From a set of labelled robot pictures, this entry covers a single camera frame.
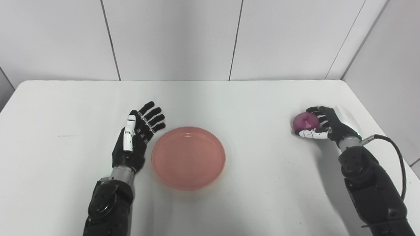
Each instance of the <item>shallow plastic dish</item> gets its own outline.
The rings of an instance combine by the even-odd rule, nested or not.
[[[164,134],[152,151],[152,165],[167,185],[195,190],[211,184],[225,166],[225,150],[212,133],[180,127]]]

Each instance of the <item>robotic arm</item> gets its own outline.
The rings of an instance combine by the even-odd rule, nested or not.
[[[373,236],[415,236],[407,222],[407,208],[403,201],[405,182],[400,196],[378,160],[363,147],[375,138],[387,138],[374,135],[362,140],[355,131],[357,124],[353,122],[351,114],[342,107],[320,106],[308,108],[306,111],[315,114],[322,127],[296,130],[295,134],[317,139],[329,138],[337,144],[342,151],[338,159],[347,191],[360,219],[370,228]],[[401,157],[398,148],[394,143],[393,145]]]
[[[149,102],[139,111],[130,112],[112,152],[111,175],[100,179],[93,190],[83,236],[128,235],[134,175],[143,168],[147,143],[165,128],[164,123],[159,123],[165,119],[163,114],[158,115],[161,108],[146,114],[154,105]]]

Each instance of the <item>tabletop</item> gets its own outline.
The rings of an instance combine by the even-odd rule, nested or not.
[[[344,186],[340,151],[291,132],[307,107],[342,105],[363,137],[383,134],[342,81],[26,81],[0,113],[0,235],[82,235],[96,181],[127,115],[153,100],[156,133],[134,180],[131,236],[368,236]],[[216,135],[226,165],[211,185],[172,189],[152,170],[165,132],[197,126]],[[366,146],[401,190],[393,147]],[[406,165],[408,221],[420,235],[420,180]]]

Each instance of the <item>white wall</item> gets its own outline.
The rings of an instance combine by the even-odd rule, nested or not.
[[[231,79],[340,79],[385,2],[245,0]]]
[[[241,0],[104,0],[121,80],[228,80]]]
[[[390,1],[344,77],[409,164],[420,158],[419,13],[418,0]]]
[[[9,81],[7,81],[2,70],[0,69],[0,111],[9,100],[10,96],[12,96],[13,91],[14,89],[10,85]]]
[[[0,66],[25,80],[118,80],[100,0],[1,0]]]

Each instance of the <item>black cable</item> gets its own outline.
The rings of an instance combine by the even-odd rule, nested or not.
[[[404,167],[404,160],[402,159],[402,154],[399,150],[399,148],[397,147],[397,145],[394,143],[394,141],[392,141],[392,139],[384,136],[384,135],[380,135],[380,134],[375,134],[373,136],[373,138],[375,139],[382,139],[385,141],[388,141],[392,144],[392,146],[395,148],[397,154],[398,154],[398,158],[399,158],[399,163],[401,165],[401,174],[402,174],[402,192],[401,192],[401,198],[404,200],[405,198],[405,193],[407,191],[407,177],[405,176],[405,167]]]

